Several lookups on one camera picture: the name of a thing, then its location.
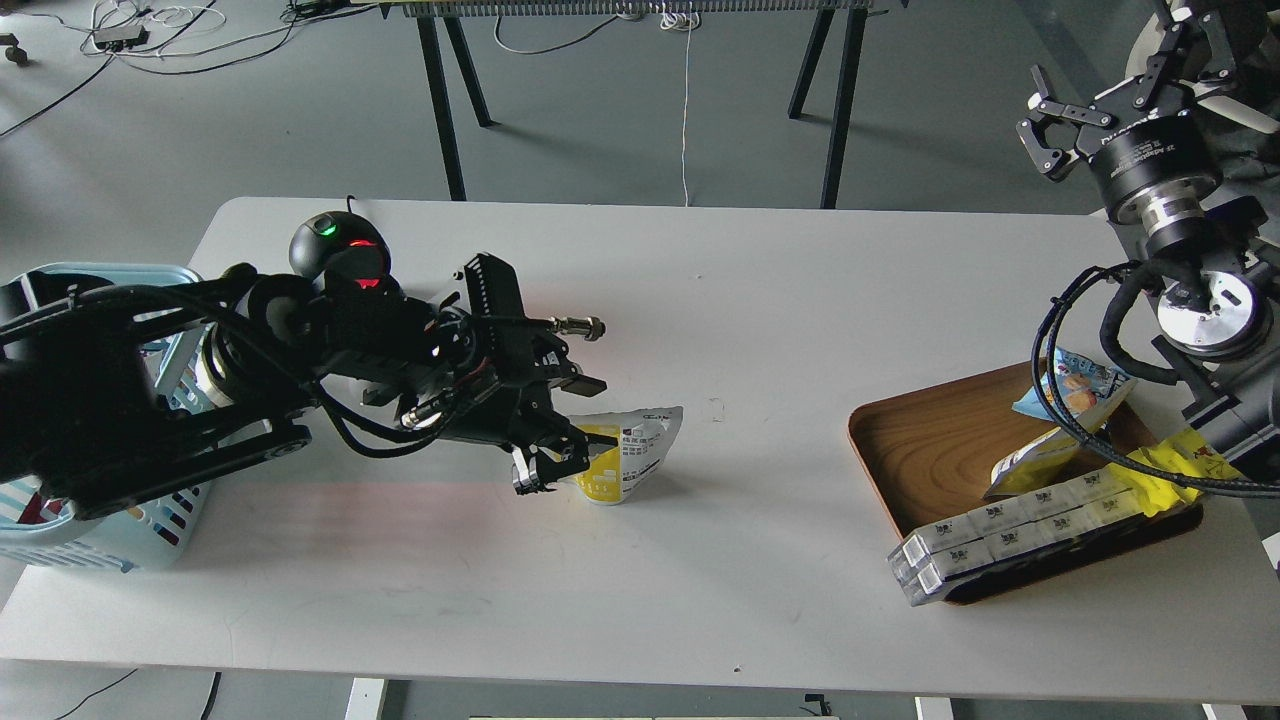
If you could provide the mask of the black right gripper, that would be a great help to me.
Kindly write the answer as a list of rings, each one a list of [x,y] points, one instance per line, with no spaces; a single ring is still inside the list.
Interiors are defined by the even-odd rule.
[[[1236,4],[1149,5],[1152,19],[1134,42],[1130,74],[1157,85],[1185,85],[1197,97],[1230,91],[1236,81]],[[1143,120],[1107,138],[1119,128],[1116,115],[1057,100],[1041,65],[1030,67],[1030,77],[1036,91],[1016,127],[1028,158],[1055,183],[1088,160],[1110,222],[1138,223],[1139,196],[1160,186],[1188,186],[1199,200],[1221,184],[1222,172],[1193,117]]]

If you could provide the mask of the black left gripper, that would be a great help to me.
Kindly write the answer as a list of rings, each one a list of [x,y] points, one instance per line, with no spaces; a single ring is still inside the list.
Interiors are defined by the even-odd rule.
[[[511,451],[516,495],[556,492],[559,477],[589,469],[588,434],[556,411],[549,387],[500,386],[484,400],[470,389],[440,392],[454,401],[440,438]]]

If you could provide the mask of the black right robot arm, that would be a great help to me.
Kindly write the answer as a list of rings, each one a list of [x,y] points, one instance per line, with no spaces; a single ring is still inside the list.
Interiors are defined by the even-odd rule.
[[[1085,269],[1053,301],[1032,354],[1051,354],[1069,309],[1094,282],[1119,283],[1100,323],[1108,359],[1135,378],[1185,383],[1183,415],[1240,473],[1213,480],[1137,462],[1043,402],[1051,420],[1089,451],[1183,488],[1236,498],[1277,497],[1277,246],[1252,196],[1202,202],[1222,172],[1194,110],[1233,100],[1242,64],[1277,44],[1275,1],[1155,4],[1158,45],[1143,68],[1082,102],[1062,102],[1041,67],[1018,136],[1037,170],[1061,181],[1085,165],[1116,225],[1140,225],[1130,261]]]

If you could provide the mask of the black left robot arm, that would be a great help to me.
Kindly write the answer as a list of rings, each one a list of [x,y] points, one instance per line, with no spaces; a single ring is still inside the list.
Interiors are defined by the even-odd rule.
[[[317,409],[364,457],[488,445],[518,495],[547,492],[618,443],[550,398],[605,388],[564,342],[603,332],[529,316],[485,252],[429,300],[338,264],[179,284],[32,270],[3,287],[3,482],[96,520],[305,447]]]

